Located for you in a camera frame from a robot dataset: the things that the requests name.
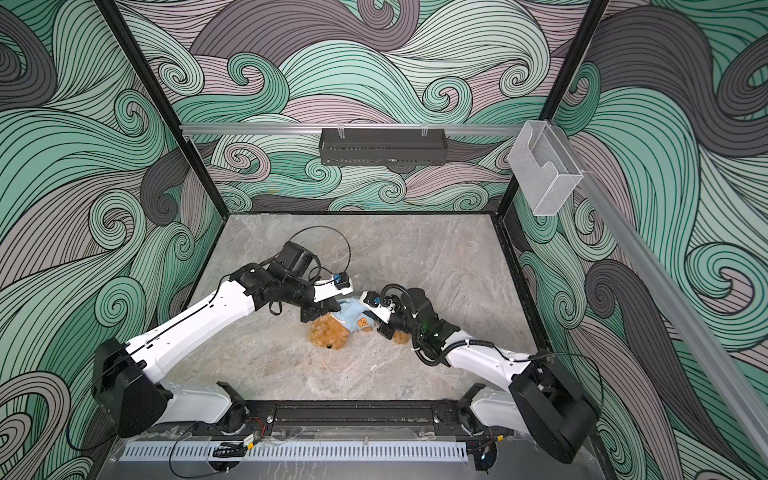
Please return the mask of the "brown teddy bear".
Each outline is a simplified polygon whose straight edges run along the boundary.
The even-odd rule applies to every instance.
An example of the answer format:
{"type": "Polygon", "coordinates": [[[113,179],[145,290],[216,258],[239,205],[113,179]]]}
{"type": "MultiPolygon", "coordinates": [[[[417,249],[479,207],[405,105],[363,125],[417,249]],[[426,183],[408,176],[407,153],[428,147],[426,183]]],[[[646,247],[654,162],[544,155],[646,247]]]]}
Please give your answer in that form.
{"type": "Polygon", "coordinates": [[[353,328],[348,329],[332,314],[326,314],[310,323],[308,339],[316,347],[339,350],[347,344],[352,333],[373,331],[374,323],[366,317],[361,316],[353,323],[353,328]]]}

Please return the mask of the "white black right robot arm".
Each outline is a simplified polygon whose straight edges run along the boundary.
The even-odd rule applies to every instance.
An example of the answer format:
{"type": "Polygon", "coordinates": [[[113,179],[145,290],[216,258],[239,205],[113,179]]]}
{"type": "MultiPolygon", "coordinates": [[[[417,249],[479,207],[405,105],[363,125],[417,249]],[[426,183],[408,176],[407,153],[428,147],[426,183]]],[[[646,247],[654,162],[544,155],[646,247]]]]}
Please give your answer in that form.
{"type": "Polygon", "coordinates": [[[544,452],[567,464],[596,426],[601,407],[556,353],[516,353],[475,338],[440,318],[420,288],[389,284],[380,293],[364,293],[361,302],[382,336],[409,335],[424,365],[458,368],[484,380],[467,407],[482,429],[526,433],[544,452]]]}

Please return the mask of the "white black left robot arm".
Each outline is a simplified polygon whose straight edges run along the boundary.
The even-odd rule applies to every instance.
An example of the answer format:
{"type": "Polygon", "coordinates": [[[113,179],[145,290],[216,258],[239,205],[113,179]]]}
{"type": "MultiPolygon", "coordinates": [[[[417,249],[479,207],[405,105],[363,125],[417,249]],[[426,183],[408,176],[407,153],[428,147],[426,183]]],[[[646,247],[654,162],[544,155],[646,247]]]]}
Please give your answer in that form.
{"type": "Polygon", "coordinates": [[[237,434],[248,421],[246,401],[228,383],[189,387],[166,382],[170,370],[224,328],[263,307],[280,314],[299,308],[304,322],[339,310],[352,292],[346,272],[326,280],[305,278],[316,255],[288,241],[275,256],[224,276],[216,291],[167,322],[126,342],[108,339],[95,350],[96,403],[120,438],[157,424],[198,423],[237,434]]]}

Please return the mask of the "light blue bear hoodie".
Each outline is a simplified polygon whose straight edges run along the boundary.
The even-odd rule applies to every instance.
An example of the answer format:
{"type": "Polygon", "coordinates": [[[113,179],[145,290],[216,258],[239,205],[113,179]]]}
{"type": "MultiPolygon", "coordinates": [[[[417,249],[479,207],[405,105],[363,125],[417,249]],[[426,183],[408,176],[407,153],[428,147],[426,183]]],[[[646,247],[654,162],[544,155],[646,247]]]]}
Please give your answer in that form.
{"type": "MultiPolygon", "coordinates": [[[[347,295],[337,300],[339,310],[331,312],[334,317],[340,320],[348,329],[353,328],[353,323],[361,316],[366,317],[363,314],[363,307],[360,303],[360,296],[347,295]]],[[[378,327],[382,322],[372,320],[374,328],[378,327]]]]}

